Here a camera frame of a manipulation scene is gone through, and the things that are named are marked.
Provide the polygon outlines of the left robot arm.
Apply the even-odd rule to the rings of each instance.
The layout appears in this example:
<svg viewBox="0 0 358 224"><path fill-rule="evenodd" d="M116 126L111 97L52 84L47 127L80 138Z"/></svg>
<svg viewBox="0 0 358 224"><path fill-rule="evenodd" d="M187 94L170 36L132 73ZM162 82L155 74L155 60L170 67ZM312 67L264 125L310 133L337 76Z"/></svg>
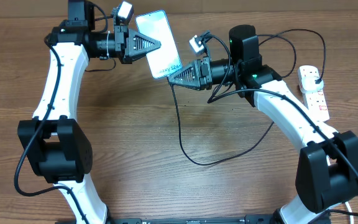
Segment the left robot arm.
<svg viewBox="0 0 358 224"><path fill-rule="evenodd" d="M128 2L103 15L104 29L96 30L91 1L69 1L68 17L45 37L50 65L44 92L30 120L18 124L17 135L35 175L48 190L59 190L75 216L75 223L112 223L90 172L91 143L77 122L81 80L91 58L123 64L145 57L161 43L129 28L134 8Z"/></svg>

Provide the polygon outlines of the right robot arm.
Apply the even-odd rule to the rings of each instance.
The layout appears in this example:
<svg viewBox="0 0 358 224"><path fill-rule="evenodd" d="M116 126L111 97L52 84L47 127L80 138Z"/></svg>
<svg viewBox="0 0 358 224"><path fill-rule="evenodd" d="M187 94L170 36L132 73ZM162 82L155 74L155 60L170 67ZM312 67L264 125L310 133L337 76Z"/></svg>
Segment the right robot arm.
<svg viewBox="0 0 358 224"><path fill-rule="evenodd" d="M358 137L340 133L322 121L292 94L283 77L263 64L255 27L229 31L226 59L211 59L210 32L194 36L190 46L198 59L169 76L170 86L211 90L210 101L232 94L265 113L299 153L296 197L271 215L246 215L246 223L329 223L340 203L358 196Z"/></svg>

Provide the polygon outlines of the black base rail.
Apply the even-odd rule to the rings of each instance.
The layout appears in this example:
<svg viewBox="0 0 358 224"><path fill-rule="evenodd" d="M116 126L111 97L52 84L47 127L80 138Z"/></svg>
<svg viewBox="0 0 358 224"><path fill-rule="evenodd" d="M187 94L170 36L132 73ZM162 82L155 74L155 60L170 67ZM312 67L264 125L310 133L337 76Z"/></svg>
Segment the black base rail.
<svg viewBox="0 0 358 224"><path fill-rule="evenodd" d="M273 215L246 215L244 217L226 218L166 218L166 219L140 219L140 218L107 218L107 224L276 224Z"/></svg>

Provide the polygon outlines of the Galaxy smartphone teal screen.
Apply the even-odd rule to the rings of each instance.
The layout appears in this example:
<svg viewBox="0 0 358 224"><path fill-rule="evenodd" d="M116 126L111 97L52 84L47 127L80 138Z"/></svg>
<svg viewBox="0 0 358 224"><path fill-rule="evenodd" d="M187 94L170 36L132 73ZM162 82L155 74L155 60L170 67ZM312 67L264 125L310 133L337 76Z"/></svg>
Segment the Galaxy smartphone teal screen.
<svg viewBox="0 0 358 224"><path fill-rule="evenodd" d="M168 17L163 10L139 15L135 19L138 31L160 42L160 47L147 53L147 61L154 79L167 77L182 68Z"/></svg>

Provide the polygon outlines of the white power strip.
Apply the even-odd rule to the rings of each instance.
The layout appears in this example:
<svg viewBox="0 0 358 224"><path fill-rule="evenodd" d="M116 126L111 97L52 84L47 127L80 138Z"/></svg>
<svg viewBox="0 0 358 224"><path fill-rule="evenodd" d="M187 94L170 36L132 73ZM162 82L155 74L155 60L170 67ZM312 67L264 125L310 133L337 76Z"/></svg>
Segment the white power strip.
<svg viewBox="0 0 358 224"><path fill-rule="evenodd" d="M301 77L320 78L318 69L311 65L300 66L297 74L299 83ZM307 94L302 93L302 96L304 105L315 117L315 119L322 122L329 120L329 111L323 90Z"/></svg>

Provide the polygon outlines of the white charger plug adapter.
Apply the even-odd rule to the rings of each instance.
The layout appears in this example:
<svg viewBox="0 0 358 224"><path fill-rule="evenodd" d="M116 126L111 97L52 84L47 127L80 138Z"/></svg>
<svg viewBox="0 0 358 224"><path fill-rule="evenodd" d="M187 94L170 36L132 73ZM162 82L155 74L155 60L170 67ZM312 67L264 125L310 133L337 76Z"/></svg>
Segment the white charger plug adapter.
<svg viewBox="0 0 358 224"><path fill-rule="evenodd" d="M320 78L315 77L301 77L300 91L304 94L317 92L323 89L324 82Z"/></svg>

